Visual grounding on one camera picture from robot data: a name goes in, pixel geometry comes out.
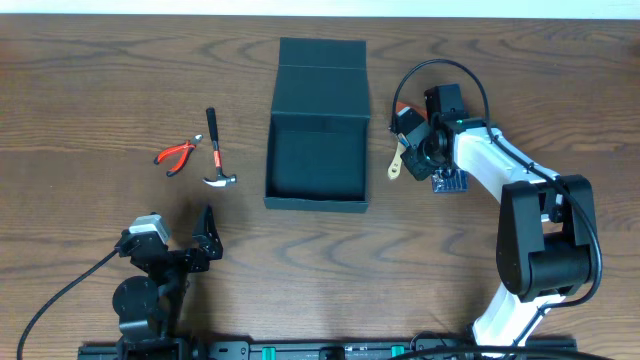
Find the orange scraper wooden handle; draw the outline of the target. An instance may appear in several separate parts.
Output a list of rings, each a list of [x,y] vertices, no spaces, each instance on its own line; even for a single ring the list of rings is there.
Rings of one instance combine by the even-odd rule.
[[[388,167],[387,175],[390,180],[399,177],[402,167],[402,155],[408,148],[416,147],[426,136],[427,112],[424,108],[410,103],[399,102],[395,106],[397,119],[392,121],[390,131],[397,140],[396,150]]]

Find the blue screwdriver set case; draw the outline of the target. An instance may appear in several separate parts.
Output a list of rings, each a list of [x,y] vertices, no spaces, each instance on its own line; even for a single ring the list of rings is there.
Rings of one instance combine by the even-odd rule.
[[[467,173],[460,169],[437,170],[431,183],[434,193],[464,193],[469,189]]]

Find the small black claw hammer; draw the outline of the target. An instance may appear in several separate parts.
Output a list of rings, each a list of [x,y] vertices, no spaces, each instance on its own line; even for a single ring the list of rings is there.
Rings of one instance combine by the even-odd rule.
[[[209,134],[211,138],[213,155],[214,155],[214,165],[216,170],[216,177],[214,179],[210,179],[207,177],[203,178],[203,182],[214,188],[224,188],[237,183],[237,177],[235,175],[227,176],[223,172],[222,161],[221,161],[221,152],[219,146],[219,134],[218,134],[218,126],[217,126],[217,117],[214,107],[209,107],[206,109],[206,117],[208,123]]]

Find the red handled pliers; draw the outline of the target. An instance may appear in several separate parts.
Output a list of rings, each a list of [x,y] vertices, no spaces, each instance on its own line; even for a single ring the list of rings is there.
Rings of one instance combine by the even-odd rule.
[[[174,155],[179,156],[178,162],[166,171],[167,177],[173,177],[184,168],[184,166],[186,165],[186,163],[190,158],[191,153],[196,149],[197,145],[200,143],[201,140],[202,140],[202,135],[197,134],[193,136],[191,139],[186,140],[184,143],[168,147],[163,151],[161,151],[154,158],[153,163],[155,165],[159,165],[160,163],[162,163],[164,160],[166,160],[171,156],[174,156]]]

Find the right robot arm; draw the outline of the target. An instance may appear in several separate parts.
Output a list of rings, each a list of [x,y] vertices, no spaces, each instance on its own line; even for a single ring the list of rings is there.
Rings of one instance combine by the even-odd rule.
[[[474,177],[499,203],[496,265],[501,284],[471,325],[481,346],[522,346],[551,310],[588,301],[602,277],[592,186],[562,176],[460,106],[417,110],[400,103],[390,125],[398,149],[389,172],[417,180]],[[582,300],[574,294],[591,287]]]

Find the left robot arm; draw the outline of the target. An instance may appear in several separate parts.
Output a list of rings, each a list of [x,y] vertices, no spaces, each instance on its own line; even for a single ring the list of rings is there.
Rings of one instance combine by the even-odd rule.
[[[171,250],[170,237],[163,217],[152,213],[136,218],[115,245],[120,257],[128,258],[144,272],[123,281],[112,298],[127,352],[177,339],[188,275],[208,271],[210,263],[223,256],[209,205],[204,207],[192,232],[194,248]]]

